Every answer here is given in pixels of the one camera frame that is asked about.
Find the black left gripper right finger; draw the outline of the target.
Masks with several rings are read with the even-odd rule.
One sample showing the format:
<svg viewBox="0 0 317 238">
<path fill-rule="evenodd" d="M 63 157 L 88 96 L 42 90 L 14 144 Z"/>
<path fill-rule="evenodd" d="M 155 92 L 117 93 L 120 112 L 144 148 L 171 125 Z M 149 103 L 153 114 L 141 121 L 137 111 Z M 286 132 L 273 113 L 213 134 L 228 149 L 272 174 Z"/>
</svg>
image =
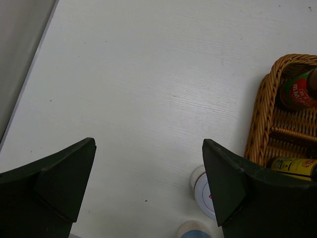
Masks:
<svg viewBox="0 0 317 238">
<path fill-rule="evenodd" d="M 240 157 L 211 139 L 202 146 L 216 221 L 226 238 L 314 238 L 317 185 Z"/>
</svg>

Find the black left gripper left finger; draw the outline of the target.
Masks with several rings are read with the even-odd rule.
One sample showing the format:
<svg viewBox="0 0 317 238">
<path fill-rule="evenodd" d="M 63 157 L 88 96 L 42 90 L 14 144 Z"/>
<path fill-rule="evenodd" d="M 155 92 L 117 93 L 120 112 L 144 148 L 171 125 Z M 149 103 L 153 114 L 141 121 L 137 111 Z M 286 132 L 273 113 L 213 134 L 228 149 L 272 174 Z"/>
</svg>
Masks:
<svg viewBox="0 0 317 238">
<path fill-rule="evenodd" d="M 0 175 L 2 238 L 67 238 L 78 219 L 96 153 L 85 138 Z"/>
</svg>

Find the silver-top blue-label can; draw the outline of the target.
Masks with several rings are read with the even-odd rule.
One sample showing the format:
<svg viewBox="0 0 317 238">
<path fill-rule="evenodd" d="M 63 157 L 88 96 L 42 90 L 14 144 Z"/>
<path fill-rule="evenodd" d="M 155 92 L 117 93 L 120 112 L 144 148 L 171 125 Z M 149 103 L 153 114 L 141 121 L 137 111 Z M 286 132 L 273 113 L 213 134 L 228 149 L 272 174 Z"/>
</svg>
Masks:
<svg viewBox="0 0 317 238">
<path fill-rule="evenodd" d="M 211 238 L 209 229 L 199 221 L 187 221 L 178 231 L 177 238 Z"/>
</svg>

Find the yellow-label dark-cap bottle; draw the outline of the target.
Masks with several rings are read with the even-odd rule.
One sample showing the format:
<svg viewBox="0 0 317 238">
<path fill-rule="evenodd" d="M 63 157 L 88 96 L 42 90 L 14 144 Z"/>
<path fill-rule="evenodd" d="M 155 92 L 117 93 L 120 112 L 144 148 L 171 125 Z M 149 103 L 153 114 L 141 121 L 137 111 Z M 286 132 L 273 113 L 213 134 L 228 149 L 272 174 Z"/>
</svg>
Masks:
<svg viewBox="0 0 317 238">
<path fill-rule="evenodd" d="M 276 157 L 271 158 L 267 162 L 266 167 L 293 178 L 317 181 L 316 159 Z"/>
</svg>

